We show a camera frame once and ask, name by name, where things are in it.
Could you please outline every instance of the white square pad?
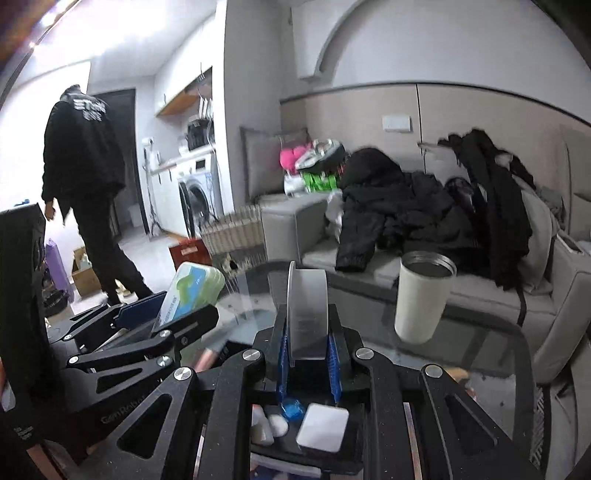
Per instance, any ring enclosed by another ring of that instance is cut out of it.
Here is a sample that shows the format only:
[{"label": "white square pad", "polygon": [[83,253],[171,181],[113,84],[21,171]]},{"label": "white square pad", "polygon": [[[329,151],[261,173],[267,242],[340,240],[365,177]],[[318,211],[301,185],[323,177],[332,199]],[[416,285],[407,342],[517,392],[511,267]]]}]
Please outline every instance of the white square pad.
[{"label": "white square pad", "polygon": [[343,442],[349,411],[311,403],[297,434],[296,442],[301,447],[336,453]]}]

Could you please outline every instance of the person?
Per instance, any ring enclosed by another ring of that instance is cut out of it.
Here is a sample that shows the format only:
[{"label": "person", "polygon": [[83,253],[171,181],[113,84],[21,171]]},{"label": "person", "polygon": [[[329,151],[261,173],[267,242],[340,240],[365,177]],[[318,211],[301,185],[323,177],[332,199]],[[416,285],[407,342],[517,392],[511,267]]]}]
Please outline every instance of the person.
[{"label": "person", "polygon": [[69,87],[47,121],[41,198],[45,217],[55,215],[57,199],[66,221],[70,209],[78,222],[86,253],[110,305],[120,303],[115,279],[139,299],[152,291],[111,232],[111,208],[125,188],[125,160],[109,118],[109,106]]}]

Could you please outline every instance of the white tumbler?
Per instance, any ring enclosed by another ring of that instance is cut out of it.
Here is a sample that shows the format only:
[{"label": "white tumbler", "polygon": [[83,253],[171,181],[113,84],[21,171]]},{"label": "white tumbler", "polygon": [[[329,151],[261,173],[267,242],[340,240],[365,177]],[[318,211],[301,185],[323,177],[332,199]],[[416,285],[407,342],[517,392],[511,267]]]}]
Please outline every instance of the white tumbler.
[{"label": "white tumbler", "polygon": [[403,341],[419,344],[433,336],[456,272],[449,258],[434,252],[402,257],[394,328]]}]

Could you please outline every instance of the black down jacket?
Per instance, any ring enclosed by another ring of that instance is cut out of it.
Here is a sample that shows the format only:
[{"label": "black down jacket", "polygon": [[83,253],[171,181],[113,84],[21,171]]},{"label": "black down jacket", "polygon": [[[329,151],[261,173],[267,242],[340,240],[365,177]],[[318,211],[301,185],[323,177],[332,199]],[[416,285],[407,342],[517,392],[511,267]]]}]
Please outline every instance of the black down jacket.
[{"label": "black down jacket", "polygon": [[521,197],[521,188],[513,180],[512,173],[531,184],[533,177],[516,157],[510,169],[497,165],[496,156],[504,151],[495,147],[483,130],[473,129],[460,137],[450,135],[439,141],[452,147],[460,163],[468,170],[470,180],[478,184],[474,204],[477,222],[476,237],[489,258],[490,278],[504,289],[519,287],[521,274],[517,265],[529,251],[532,234],[530,221]]},{"label": "black down jacket", "polygon": [[339,187],[344,214],[336,269],[364,271],[375,248],[396,254],[428,250],[479,273],[486,259],[472,224],[432,175],[405,173],[376,148],[354,152]]}]

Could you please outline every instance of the purple bag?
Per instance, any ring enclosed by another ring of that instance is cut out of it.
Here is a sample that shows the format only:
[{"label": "purple bag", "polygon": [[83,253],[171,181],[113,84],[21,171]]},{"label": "purple bag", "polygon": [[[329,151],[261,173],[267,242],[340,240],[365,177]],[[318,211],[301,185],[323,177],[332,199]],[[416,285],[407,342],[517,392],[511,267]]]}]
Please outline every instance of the purple bag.
[{"label": "purple bag", "polygon": [[51,238],[45,244],[45,263],[56,289],[68,292],[68,302],[72,303],[74,301],[74,287],[72,287],[69,275],[61,261],[60,250]]}]

